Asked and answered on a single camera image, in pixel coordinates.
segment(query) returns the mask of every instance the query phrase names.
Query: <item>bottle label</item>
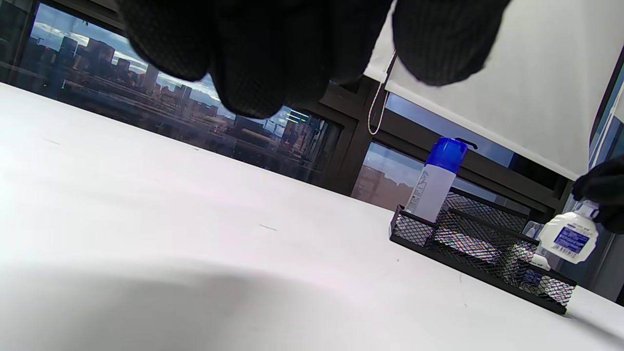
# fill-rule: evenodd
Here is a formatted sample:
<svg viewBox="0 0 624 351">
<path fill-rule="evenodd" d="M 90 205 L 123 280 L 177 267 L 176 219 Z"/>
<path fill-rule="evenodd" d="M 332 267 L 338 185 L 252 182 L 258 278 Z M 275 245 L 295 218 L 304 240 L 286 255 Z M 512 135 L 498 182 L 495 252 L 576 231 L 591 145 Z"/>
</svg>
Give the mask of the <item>bottle label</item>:
<svg viewBox="0 0 624 351">
<path fill-rule="evenodd" d="M 421 172 L 421 177 L 418 178 L 418 184 L 416 184 L 416 188 L 414 189 L 414 195 L 412 196 L 412 206 L 418 206 L 418 203 L 421 201 L 422 193 L 425 191 L 427 187 L 427 178 L 429 177 L 429 173 L 427 169 L 423 169 Z"/>
<path fill-rule="evenodd" d="M 583 235 L 568 227 L 564 227 L 559 232 L 559 235 L 557 235 L 557 238 L 555 238 L 552 249 L 558 250 L 571 259 L 576 259 L 588 241 L 589 236 Z"/>
</svg>

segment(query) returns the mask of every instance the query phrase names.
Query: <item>roller blind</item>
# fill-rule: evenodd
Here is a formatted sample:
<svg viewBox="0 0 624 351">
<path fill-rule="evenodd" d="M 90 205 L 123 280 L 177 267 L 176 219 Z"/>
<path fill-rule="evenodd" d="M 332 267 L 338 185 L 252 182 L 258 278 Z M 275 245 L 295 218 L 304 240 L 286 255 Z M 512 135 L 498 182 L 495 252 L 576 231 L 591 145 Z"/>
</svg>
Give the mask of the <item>roller blind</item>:
<svg viewBox="0 0 624 351">
<path fill-rule="evenodd" d="M 392 41 L 392 13 L 394 12 L 395 3 L 396 1 L 393 1 L 390 6 L 386 22 L 381 28 L 381 32 L 375 43 L 371 60 L 368 62 L 368 66 L 366 66 L 366 70 L 364 71 L 365 76 L 373 78 L 378 82 L 386 81 L 386 77 L 388 76 L 386 70 L 388 69 L 390 60 L 392 60 L 392 53 L 394 52 L 394 42 Z"/>
<path fill-rule="evenodd" d="M 620 0 L 513 0 L 482 71 L 429 87 L 397 60 L 386 89 L 576 179 L 624 44 L 622 13 Z"/>
</svg>

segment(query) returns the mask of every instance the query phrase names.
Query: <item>spray bottle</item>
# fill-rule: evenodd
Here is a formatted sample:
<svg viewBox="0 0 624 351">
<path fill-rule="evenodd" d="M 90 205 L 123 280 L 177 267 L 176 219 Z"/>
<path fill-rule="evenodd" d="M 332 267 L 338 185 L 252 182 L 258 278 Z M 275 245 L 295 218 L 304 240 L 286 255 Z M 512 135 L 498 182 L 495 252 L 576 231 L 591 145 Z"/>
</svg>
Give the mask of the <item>spray bottle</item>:
<svg viewBox="0 0 624 351">
<path fill-rule="evenodd" d="M 468 146 L 477 149 L 474 143 L 460 138 L 442 137 L 437 141 L 406 206 L 408 212 L 429 222 L 436 221 Z"/>
</svg>

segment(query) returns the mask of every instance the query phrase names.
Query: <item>blue cap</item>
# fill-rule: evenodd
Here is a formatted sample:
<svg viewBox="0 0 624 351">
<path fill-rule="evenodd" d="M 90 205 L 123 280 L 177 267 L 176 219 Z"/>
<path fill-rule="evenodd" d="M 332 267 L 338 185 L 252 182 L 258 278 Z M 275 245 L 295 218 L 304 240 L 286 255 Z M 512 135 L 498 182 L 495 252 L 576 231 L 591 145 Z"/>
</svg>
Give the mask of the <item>blue cap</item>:
<svg viewBox="0 0 624 351">
<path fill-rule="evenodd" d="M 433 145 L 425 165 L 432 164 L 457 174 L 467 151 L 466 143 L 442 137 Z"/>
</svg>

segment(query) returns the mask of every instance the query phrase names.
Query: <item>cloud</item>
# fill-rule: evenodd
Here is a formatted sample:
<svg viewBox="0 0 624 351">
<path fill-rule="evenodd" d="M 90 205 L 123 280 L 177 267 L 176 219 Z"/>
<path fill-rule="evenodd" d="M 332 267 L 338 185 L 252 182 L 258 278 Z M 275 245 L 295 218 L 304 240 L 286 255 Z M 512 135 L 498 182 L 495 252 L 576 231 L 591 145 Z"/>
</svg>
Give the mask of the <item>cloud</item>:
<svg viewBox="0 0 624 351">
<path fill-rule="evenodd" d="M 144 67 L 143 71 L 145 71 L 147 69 L 147 63 L 145 61 L 141 61 L 140 59 L 137 59 L 137 58 L 135 58 L 133 56 L 130 56 L 128 54 L 124 54 L 123 52 L 121 52 L 119 50 L 115 50 L 115 54 L 113 55 L 113 63 L 117 63 L 118 59 L 128 60 L 131 63 L 134 63 L 135 66 Z"/>
<path fill-rule="evenodd" d="M 49 24 L 46 23 L 41 23 L 41 22 L 36 22 L 35 24 L 33 24 L 34 27 L 47 32 L 49 34 L 52 34 L 53 36 L 57 36 L 59 38 L 63 38 L 63 37 L 70 37 L 71 39 L 75 40 L 78 42 L 78 44 L 80 45 L 84 45 L 86 46 L 89 43 L 89 37 L 86 36 L 82 36 L 80 34 L 76 34 L 76 33 L 72 33 L 72 32 L 64 32 L 61 31 L 60 29 L 56 28 L 56 27 L 52 27 Z"/>
</svg>

